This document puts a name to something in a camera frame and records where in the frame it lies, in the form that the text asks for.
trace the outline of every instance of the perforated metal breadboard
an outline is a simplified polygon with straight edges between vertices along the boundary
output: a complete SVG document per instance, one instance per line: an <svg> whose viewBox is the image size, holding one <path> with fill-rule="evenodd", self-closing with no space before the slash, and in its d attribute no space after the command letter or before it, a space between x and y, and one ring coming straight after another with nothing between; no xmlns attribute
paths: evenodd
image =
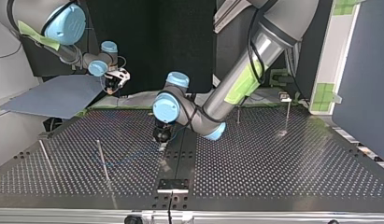
<svg viewBox="0 0 384 224"><path fill-rule="evenodd" d="M235 111L227 119L219 141L197 137L189 209L320 210L327 204L332 211L338 200L384 202L381 167L304 109L293 108L288 121L286 112L243 108L239 124Z"/></svg>
<svg viewBox="0 0 384 224"><path fill-rule="evenodd" d="M152 197L164 153L148 110L91 111L0 174L0 194L34 197ZM101 141L110 182L97 147Z"/></svg>

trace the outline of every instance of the gray robot arm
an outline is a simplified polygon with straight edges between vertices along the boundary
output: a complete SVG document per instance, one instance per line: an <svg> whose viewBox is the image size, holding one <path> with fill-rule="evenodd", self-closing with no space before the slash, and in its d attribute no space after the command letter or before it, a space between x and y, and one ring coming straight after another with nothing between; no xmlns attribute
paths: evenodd
<svg viewBox="0 0 384 224"><path fill-rule="evenodd" d="M257 8L269 7L260 17L260 28L251 40L265 67L270 67L284 49L291 48L302 38L319 0L249 1ZM225 130L227 115L259 86L250 74L249 53L245 49L233 69L199 108L185 97L188 77L170 73L164 90L153 104L153 113L163 123L176 121L207 139L217 140Z"/></svg>
<svg viewBox="0 0 384 224"><path fill-rule="evenodd" d="M103 42L98 55L82 53L75 46L83 36L86 26L85 14L77 1L0 0L0 22L18 33L18 21L28 24L41 35L58 41L58 50L45 45L41 47L57 55L63 63L87 68L94 76L105 76L114 80L110 83L115 83L115 86L107 86L108 93L120 89L130 78L124 68L118 67L118 49L114 42Z"/></svg>

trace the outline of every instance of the blue joint cap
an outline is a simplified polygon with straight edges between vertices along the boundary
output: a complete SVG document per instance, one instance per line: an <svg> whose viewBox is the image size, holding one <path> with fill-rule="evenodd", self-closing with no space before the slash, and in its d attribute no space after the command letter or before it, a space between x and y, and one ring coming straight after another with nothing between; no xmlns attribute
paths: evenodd
<svg viewBox="0 0 384 224"><path fill-rule="evenodd" d="M209 135L204 136L204 138L216 141L221 137L225 129L226 129L226 123L223 122L219 125L219 127L213 133L210 133Z"/></svg>
<svg viewBox="0 0 384 224"><path fill-rule="evenodd" d="M48 20L61 7L55 9ZM74 45L84 34L86 28L86 15L83 9L76 4L70 5L47 27L44 35L58 41L62 45Z"/></svg>
<svg viewBox="0 0 384 224"><path fill-rule="evenodd" d="M180 87L189 88L188 76L180 72L170 72L166 81Z"/></svg>
<svg viewBox="0 0 384 224"><path fill-rule="evenodd" d="M99 60L92 61L89 64L89 72L95 77L103 76L107 72L107 69L107 64Z"/></svg>
<svg viewBox="0 0 384 224"><path fill-rule="evenodd" d="M117 44L113 41L104 41L101 44L101 50L108 53L117 53Z"/></svg>
<svg viewBox="0 0 384 224"><path fill-rule="evenodd" d="M177 120L180 113L180 107L177 99L169 93L161 93L156 97L153 104L153 114L156 119L170 123Z"/></svg>

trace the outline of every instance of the metal optical table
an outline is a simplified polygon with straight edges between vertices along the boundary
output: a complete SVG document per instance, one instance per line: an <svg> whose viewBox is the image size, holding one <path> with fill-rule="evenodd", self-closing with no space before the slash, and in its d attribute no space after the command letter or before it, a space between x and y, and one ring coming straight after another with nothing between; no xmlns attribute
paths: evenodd
<svg viewBox="0 0 384 224"><path fill-rule="evenodd" d="M0 167L0 223L383 223L384 169L304 108L286 113L234 111L219 141L176 127L160 151L149 110L90 111Z"/></svg>

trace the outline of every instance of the black backdrop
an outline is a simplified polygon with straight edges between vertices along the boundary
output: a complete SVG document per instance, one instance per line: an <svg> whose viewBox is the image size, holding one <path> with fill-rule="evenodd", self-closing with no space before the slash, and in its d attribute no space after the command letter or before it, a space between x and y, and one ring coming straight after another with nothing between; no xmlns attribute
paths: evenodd
<svg viewBox="0 0 384 224"><path fill-rule="evenodd" d="M215 0L88 0L98 43L113 40L131 80L121 95L160 90L170 71L208 92L215 67Z"/></svg>

